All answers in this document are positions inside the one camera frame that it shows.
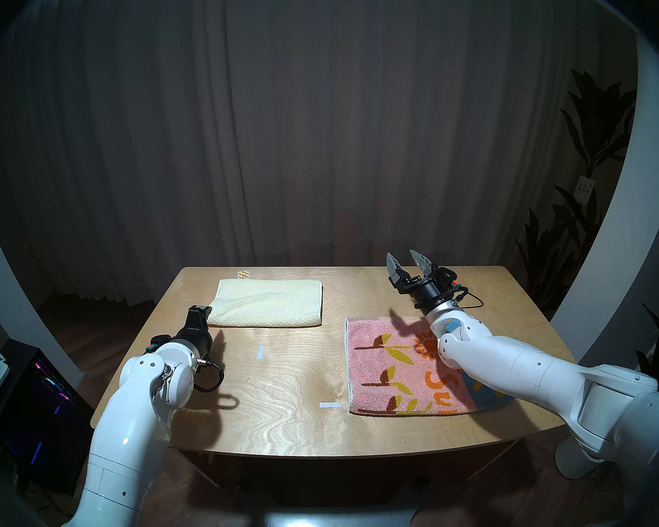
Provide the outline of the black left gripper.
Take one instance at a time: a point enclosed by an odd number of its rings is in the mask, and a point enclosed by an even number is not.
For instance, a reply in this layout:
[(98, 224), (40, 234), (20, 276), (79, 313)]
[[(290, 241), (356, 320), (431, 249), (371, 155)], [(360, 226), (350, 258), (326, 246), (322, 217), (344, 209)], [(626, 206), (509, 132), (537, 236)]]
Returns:
[(207, 330), (183, 328), (174, 337), (157, 335), (148, 346), (149, 354), (157, 354), (166, 362), (207, 362), (212, 348)]

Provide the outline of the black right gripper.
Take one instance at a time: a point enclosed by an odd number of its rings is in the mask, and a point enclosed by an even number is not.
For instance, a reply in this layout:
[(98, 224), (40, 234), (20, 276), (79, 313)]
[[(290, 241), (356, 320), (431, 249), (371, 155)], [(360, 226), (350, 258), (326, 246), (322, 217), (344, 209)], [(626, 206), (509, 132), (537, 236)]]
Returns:
[(428, 314), (441, 304), (453, 300), (457, 293), (462, 291), (456, 272), (449, 268), (438, 267), (415, 250), (410, 250), (410, 254), (420, 271), (429, 275), (410, 276), (390, 252), (386, 254), (386, 269), (393, 287), (399, 294), (408, 295), (415, 309), (422, 314)]

